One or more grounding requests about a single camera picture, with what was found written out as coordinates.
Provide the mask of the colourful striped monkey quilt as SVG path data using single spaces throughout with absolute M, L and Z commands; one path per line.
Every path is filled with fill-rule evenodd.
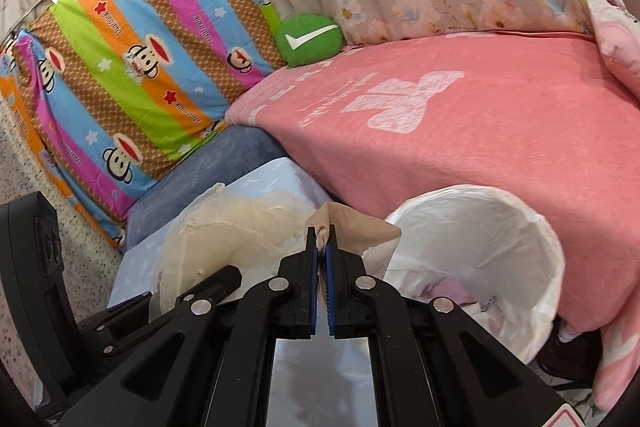
M 113 245 L 130 208 L 282 64 L 270 0 L 55 0 L 1 52 L 1 92 Z

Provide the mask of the white plastic trash bag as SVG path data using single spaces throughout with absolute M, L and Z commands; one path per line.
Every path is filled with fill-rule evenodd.
M 533 361 L 551 334 L 565 271 L 543 215 L 500 188 L 461 184 L 408 199 L 386 220 L 401 231 L 388 283 L 424 303 L 451 299 Z

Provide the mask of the pink blanket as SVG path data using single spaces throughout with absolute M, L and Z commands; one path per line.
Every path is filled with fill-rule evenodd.
M 227 110 L 325 189 L 384 218 L 449 185 L 502 188 L 552 225 L 560 317 L 600 331 L 594 402 L 639 367 L 639 103 L 578 34 L 455 34 L 282 68 Z

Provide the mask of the green checkmark cushion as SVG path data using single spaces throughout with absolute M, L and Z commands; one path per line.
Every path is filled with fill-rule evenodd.
M 281 24 L 276 43 L 288 67 L 298 67 L 319 63 L 339 54 L 344 46 L 344 37 L 332 18 L 304 14 L 292 16 Z

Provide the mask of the light blue palm sheet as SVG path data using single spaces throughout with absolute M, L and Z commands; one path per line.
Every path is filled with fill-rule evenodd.
M 304 248 L 306 219 L 329 200 L 320 184 L 285 157 L 229 185 L 209 187 L 127 248 L 108 303 L 149 291 L 160 313 L 225 265 L 241 271 L 241 287 L 231 295 L 239 298 L 276 274 L 284 256 Z

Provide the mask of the beige tulle mesh fabric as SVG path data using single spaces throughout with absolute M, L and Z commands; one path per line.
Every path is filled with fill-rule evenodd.
M 306 220 L 315 211 L 288 191 L 250 197 L 215 185 L 170 224 L 156 265 L 151 317 L 174 309 L 179 296 L 227 265 L 242 275 L 229 301 L 274 277 L 284 257 L 304 249 Z

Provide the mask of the pink white pillow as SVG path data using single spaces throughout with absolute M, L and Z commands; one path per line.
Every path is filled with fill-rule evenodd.
M 587 5 L 605 66 L 640 98 L 639 21 L 608 0 L 587 0 Z

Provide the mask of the blue grey cushion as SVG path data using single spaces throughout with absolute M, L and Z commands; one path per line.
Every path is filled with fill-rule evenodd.
M 280 143 L 262 129 L 232 126 L 207 141 L 166 174 L 128 211 L 127 251 L 159 230 L 217 183 L 229 185 L 284 157 Z

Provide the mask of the tan stocking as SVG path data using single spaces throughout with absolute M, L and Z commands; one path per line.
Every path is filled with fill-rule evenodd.
M 365 215 L 338 202 L 326 202 L 306 221 L 316 232 L 319 249 L 329 244 L 334 227 L 337 246 L 342 251 L 359 255 L 369 275 L 382 279 L 401 238 L 396 225 Z

